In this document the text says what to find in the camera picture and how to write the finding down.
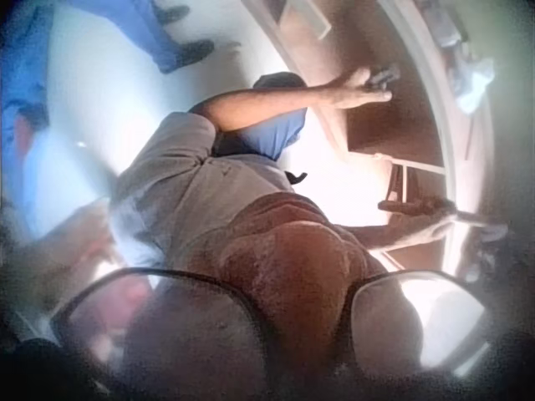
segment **hand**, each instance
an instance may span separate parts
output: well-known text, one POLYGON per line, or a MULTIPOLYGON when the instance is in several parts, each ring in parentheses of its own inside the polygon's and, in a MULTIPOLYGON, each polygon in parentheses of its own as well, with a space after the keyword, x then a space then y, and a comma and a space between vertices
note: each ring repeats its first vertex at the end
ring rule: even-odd
POLYGON ((392 93, 385 90, 371 90, 365 87, 371 72, 367 68, 343 74, 323 86, 325 100, 337 109, 353 109, 367 103, 388 102, 392 93))
POLYGON ((453 202, 439 197, 426 197, 412 204, 381 202, 380 209, 401 213, 393 216, 389 226, 403 246, 441 240, 453 227, 457 213, 453 202))

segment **eyeglasses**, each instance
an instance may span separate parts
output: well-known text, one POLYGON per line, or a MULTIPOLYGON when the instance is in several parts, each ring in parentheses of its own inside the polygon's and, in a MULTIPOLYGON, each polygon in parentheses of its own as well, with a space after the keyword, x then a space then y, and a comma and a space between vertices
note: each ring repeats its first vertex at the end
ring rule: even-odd
MULTIPOLYGON (((485 307, 447 275, 399 272, 355 283, 339 331, 359 373, 406 378, 462 368, 485 342, 488 322, 485 307)), ((116 272, 80 293, 52 326, 96 381, 144 399, 257 399, 280 379, 268 319, 210 277, 116 272)))

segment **glasses lens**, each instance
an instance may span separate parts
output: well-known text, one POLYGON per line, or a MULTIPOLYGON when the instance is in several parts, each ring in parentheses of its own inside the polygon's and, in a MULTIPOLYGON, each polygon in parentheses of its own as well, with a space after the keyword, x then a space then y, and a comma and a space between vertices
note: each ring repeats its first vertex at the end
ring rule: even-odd
POLYGON ((158 398, 243 399, 266 383, 249 312, 197 279, 118 277, 76 307, 64 332, 114 380, 158 398))
POLYGON ((356 361, 373 377, 455 373, 484 344, 484 306, 433 272, 371 282, 355 294, 351 313, 356 361))

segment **gray t-shirt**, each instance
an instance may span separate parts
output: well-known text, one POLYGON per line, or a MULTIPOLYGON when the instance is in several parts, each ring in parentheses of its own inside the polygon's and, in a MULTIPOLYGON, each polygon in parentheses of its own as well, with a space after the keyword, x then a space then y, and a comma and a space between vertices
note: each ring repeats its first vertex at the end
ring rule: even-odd
POLYGON ((270 159, 211 157, 215 137, 209 120, 173 113, 119 178, 110 226, 130 267, 165 267, 256 199, 293 191, 270 159))

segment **black shoe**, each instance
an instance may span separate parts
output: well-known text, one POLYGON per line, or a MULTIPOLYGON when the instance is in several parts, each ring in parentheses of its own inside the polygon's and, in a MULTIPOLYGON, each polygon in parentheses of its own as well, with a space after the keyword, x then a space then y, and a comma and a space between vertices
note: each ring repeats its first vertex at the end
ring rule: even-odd
POLYGON ((190 8, 187 6, 177 6, 171 8, 159 8, 152 3, 154 8, 154 14, 160 25, 167 25, 169 23, 175 23, 176 21, 183 19, 190 13, 190 8))

